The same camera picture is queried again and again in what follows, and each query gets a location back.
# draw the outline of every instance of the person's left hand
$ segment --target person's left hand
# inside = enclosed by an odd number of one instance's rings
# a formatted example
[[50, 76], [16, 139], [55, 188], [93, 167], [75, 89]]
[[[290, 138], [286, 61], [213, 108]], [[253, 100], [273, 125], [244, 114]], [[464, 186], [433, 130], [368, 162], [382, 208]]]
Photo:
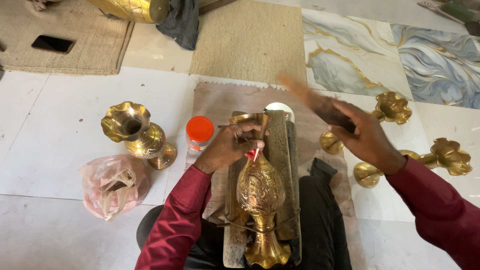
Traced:
[[[253, 129], [260, 131], [261, 128], [262, 125], [256, 121], [223, 126], [193, 165], [206, 174], [212, 174], [241, 159], [252, 149], [262, 150], [265, 143], [262, 140], [256, 140], [252, 132]], [[239, 140], [239, 138], [248, 139], [248, 141]]]

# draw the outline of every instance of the plastic bag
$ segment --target plastic bag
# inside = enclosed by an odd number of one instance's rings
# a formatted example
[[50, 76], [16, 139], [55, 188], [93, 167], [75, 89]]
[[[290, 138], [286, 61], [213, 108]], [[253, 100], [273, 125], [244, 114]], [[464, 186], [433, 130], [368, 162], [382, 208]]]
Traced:
[[98, 158], [78, 172], [83, 177], [85, 207], [108, 222], [140, 205], [150, 188], [143, 161], [132, 155]]

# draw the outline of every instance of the red sleeve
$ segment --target red sleeve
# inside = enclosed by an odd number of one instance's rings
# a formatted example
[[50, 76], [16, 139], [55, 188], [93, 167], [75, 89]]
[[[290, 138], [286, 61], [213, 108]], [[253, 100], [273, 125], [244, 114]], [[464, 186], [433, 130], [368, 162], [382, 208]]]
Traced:
[[423, 239], [445, 250], [463, 270], [480, 269], [480, 208], [410, 157], [403, 170], [386, 178], [415, 216]]
[[193, 165], [183, 174], [167, 197], [135, 270], [183, 269], [202, 231], [200, 220], [211, 197], [211, 178]]

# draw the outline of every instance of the black cloth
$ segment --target black cloth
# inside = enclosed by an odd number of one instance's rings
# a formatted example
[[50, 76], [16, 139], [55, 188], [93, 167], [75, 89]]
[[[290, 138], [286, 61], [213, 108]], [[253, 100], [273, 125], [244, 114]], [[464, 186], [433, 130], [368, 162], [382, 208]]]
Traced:
[[[352, 269], [342, 213], [330, 189], [335, 173], [330, 165], [315, 159], [312, 176], [299, 180], [302, 260], [295, 269]], [[137, 229], [140, 249], [162, 209], [163, 205], [151, 209], [140, 222]], [[192, 246], [184, 269], [228, 269], [223, 266], [223, 228], [202, 219], [202, 234]]]
[[195, 50], [198, 23], [198, 0], [170, 0], [170, 13], [163, 22], [156, 24], [156, 28], [173, 38], [180, 47]]

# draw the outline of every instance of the orange lid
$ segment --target orange lid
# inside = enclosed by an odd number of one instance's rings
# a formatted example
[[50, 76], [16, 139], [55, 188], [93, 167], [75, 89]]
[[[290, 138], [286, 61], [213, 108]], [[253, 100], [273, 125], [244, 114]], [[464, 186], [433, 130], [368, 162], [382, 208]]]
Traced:
[[195, 116], [187, 123], [187, 136], [192, 141], [206, 142], [213, 135], [213, 123], [204, 116]]

